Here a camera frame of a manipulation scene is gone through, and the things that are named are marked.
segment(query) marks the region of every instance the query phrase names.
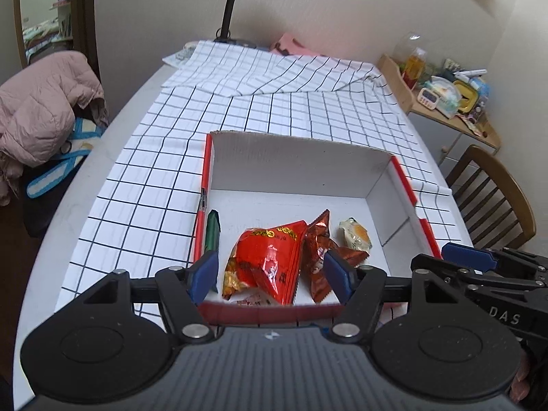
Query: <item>open box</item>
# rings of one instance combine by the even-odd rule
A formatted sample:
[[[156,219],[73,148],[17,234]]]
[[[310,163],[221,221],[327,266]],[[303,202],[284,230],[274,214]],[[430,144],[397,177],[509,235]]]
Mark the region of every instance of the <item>open box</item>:
[[[299,278],[293,306],[240,306],[221,297],[233,246],[248,228],[294,221],[311,223],[331,211],[332,238],[339,222],[354,217],[373,243],[367,262],[389,276],[410,276],[411,259],[439,256],[427,220],[415,213],[416,197],[397,158],[385,151],[339,142],[238,131],[207,137],[202,176],[202,211],[196,225],[195,260],[203,252],[205,212],[219,212],[218,294],[210,292],[200,312],[211,324],[272,324],[336,316],[341,305],[331,292],[315,304],[309,282]]]

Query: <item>white cloth with black grid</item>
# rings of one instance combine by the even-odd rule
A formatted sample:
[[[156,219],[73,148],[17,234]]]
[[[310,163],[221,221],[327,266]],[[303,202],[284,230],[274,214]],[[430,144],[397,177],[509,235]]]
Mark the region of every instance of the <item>white cloth with black grid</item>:
[[[57,309],[116,268],[133,278],[191,263],[206,134],[255,131],[347,142],[396,155],[439,247],[461,242],[405,114],[374,65],[277,56],[202,41],[165,82],[124,146],[73,252]],[[157,306],[137,313],[162,325]]]

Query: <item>dark floor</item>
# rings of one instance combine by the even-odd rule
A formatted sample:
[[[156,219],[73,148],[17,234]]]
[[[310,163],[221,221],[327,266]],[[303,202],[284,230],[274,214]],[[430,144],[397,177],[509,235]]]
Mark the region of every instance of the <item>dark floor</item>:
[[[21,204],[0,207],[0,376],[12,384],[13,348],[25,289],[41,239],[28,236]],[[0,397],[0,410],[4,405]]]

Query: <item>blue gripper pad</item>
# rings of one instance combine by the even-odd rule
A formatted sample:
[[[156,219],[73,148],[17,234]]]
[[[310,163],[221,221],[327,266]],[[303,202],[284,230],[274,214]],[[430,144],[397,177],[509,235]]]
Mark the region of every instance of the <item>blue gripper pad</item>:
[[[353,293],[352,280],[356,269],[330,250],[323,257],[323,274],[340,303],[346,304]]]
[[[219,254],[210,250],[186,269],[187,292],[194,304],[200,304],[207,292],[217,284],[219,273]]]
[[[480,272],[488,272],[497,268],[497,262],[490,252],[453,242],[448,242],[443,246],[442,259]]]

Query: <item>gray ridged panel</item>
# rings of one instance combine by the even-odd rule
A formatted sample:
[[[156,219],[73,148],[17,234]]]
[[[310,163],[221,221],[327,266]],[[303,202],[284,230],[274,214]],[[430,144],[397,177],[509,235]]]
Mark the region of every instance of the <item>gray ridged panel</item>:
[[[441,404],[382,378],[357,346],[326,340],[318,328],[228,328],[208,345],[183,350],[172,369],[141,393],[81,406],[40,397],[25,411],[516,411],[508,398]]]

